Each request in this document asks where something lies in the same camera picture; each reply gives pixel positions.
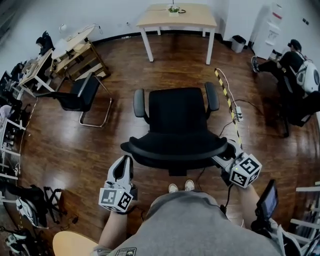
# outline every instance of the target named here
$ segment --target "black chair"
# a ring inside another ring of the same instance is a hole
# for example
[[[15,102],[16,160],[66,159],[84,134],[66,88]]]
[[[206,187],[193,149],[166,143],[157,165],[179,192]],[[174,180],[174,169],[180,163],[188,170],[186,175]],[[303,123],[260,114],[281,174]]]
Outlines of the black chair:
[[[185,176],[187,170],[213,166],[211,157],[227,149],[227,139],[208,130],[207,119],[219,109],[214,85],[205,83],[208,107],[205,110],[200,88],[178,88],[152,91],[149,94],[149,116],[145,111],[143,89],[134,93],[135,116],[144,118],[149,132],[131,137],[121,144],[140,164],[168,169],[171,176]]]
[[[286,76],[283,83],[278,82],[277,88],[280,94],[280,105],[276,107],[284,123],[283,136],[287,138],[290,135],[289,124],[302,127],[314,113],[320,111],[320,92],[313,91],[304,98],[297,96]]]
[[[110,96],[109,107],[107,109],[103,123],[101,125],[83,123],[83,119],[85,118],[86,112],[88,112],[91,109],[99,85],[101,85],[102,88]],[[34,96],[57,99],[64,110],[82,112],[79,118],[79,123],[83,126],[102,128],[105,125],[105,123],[107,122],[113,99],[108,89],[104,86],[100,79],[96,75],[94,75],[93,72],[89,73],[89,75],[86,78],[76,80],[71,87],[70,93],[59,92],[60,87],[61,85],[57,88],[57,91],[54,92],[34,93]]]

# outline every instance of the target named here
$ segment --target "gray shirt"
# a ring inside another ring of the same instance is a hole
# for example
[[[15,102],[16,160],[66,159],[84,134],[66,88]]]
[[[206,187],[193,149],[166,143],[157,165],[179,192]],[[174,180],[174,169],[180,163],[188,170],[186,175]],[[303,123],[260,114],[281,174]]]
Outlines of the gray shirt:
[[[203,192],[179,191],[157,198],[137,233],[97,256],[280,256],[271,239],[231,223]]]

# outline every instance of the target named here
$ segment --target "sneaker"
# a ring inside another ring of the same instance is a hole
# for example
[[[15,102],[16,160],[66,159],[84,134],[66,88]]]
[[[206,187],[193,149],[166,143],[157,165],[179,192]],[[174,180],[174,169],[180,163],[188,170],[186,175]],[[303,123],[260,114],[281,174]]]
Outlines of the sneaker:
[[[258,63],[258,60],[257,60],[257,56],[252,56],[251,65],[252,65],[253,72],[255,72],[255,73],[260,72],[259,71],[259,63]]]
[[[173,192],[177,192],[177,191],[179,191],[179,189],[176,184],[172,183],[169,185],[169,193],[173,193]]]
[[[194,184],[194,182],[193,182],[191,179],[188,179],[188,180],[185,182],[184,190],[185,190],[185,191],[195,190],[195,184]]]

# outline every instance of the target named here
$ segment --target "electrical outlet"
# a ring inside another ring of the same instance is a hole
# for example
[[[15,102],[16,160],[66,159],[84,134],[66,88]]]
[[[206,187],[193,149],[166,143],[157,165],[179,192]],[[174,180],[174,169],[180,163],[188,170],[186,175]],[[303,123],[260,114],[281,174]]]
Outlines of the electrical outlet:
[[[236,120],[241,123],[244,120],[244,116],[242,115],[241,107],[235,107]]]

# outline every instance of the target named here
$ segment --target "wooden floor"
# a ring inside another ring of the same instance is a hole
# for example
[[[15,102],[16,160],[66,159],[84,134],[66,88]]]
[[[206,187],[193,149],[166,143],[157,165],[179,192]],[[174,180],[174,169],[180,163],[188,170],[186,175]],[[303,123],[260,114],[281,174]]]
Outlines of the wooden floor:
[[[246,102],[237,102],[244,119],[238,125],[243,149],[254,154],[263,165],[253,186],[261,194],[269,180],[276,179],[279,206],[274,218],[287,228],[294,214],[295,188],[311,186],[319,180],[320,148],[315,116],[304,127],[290,127],[291,135],[284,139],[280,123],[274,127],[266,126],[266,119],[272,118],[275,112],[262,103],[264,97],[277,99],[276,80],[267,73],[253,75],[251,50],[236,54],[215,39],[211,65],[206,65],[208,37],[150,35],[148,38],[154,62],[149,62],[141,37],[97,46],[112,73],[103,83],[114,97],[110,117],[103,128],[81,126],[78,122],[80,113],[62,110],[57,100],[38,100],[23,143],[20,184],[63,189],[63,204],[70,218],[79,216],[78,223],[71,224],[69,230],[98,241],[108,218],[108,212],[98,205],[99,190],[107,179],[108,169],[124,154],[121,143],[131,136],[139,138],[149,129],[143,119],[134,115],[134,91],[143,88],[148,94],[159,89],[198,87],[205,96],[204,83],[213,82],[218,91],[220,109],[211,114],[208,127],[211,132],[219,134],[231,121],[228,104],[214,74],[214,68],[220,68],[228,78],[234,98],[250,101],[264,113],[261,115]],[[86,121],[102,122],[108,102],[107,94],[99,90]],[[222,135],[235,139],[234,126],[229,125]],[[200,170],[192,170],[187,177],[169,177],[165,170],[135,162],[133,182],[138,187],[137,204],[148,210],[157,197],[167,193],[170,183],[182,189],[187,179],[195,180],[199,173]],[[219,169],[207,168],[199,183],[219,204],[226,203],[228,191]],[[238,202],[237,192],[233,189],[227,215],[241,225]],[[140,214],[135,210],[129,215],[129,233],[138,230]],[[58,231],[58,228],[52,228],[44,232],[51,240]]]

